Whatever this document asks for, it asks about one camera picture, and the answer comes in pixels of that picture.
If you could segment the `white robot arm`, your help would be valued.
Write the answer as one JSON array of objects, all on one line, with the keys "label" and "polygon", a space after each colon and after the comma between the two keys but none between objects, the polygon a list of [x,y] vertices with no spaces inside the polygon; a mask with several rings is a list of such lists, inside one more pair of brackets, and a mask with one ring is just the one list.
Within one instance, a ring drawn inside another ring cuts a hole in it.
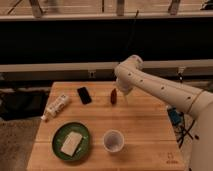
[{"label": "white robot arm", "polygon": [[189,171],[213,171],[213,93],[170,81],[142,71],[143,60],[131,55],[119,63],[114,73],[116,85],[124,94],[140,88],[196,120]]}]

